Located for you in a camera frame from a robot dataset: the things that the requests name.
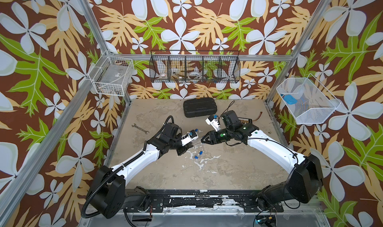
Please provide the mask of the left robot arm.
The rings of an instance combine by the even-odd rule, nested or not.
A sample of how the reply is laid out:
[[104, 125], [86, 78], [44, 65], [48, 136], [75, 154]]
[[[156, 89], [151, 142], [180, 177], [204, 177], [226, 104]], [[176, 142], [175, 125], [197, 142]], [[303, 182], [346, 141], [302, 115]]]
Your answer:
[[161, 129], [145, 141], [142, 150], [111, 168], [102, 166], [96, 173], [81, 210], [84, 219], [103, 215], [110, 219], [120, 210], [133, 209], [145, 212], [150, 208], [150, 193], [142, 187], [126, 189], [127, 184], [145, 167], [168, 153], [176, 150], [180, 156], [198, 138], [198, 130], [183, 134], [182, 128], [168, 116]]

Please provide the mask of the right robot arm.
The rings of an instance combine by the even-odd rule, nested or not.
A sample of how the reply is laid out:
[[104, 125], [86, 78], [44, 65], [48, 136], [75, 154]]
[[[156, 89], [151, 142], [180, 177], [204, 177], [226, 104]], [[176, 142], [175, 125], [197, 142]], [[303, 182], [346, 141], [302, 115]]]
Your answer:
[[286, 181], [268, 185], [255, 195], [255, 206], [260, 211], [269, 211], [289, 200], [296, 200], [300, 205], [308, 204], [323, 187], [320, 160], [313, 154], [305, 156], [293, 151], [256, 126], [254, 112], [265, 109], [265, 104], [256, 103], [255, 107], [243, 107], [244, 116], [239, 116], [229, 107], [220, 115], [203, 114], [204, 121], [212, 130], [201, 141], [206, 145], [217, 145], [235, 140], [236, 145], [243, 144], [260, 151], [289, 174]]

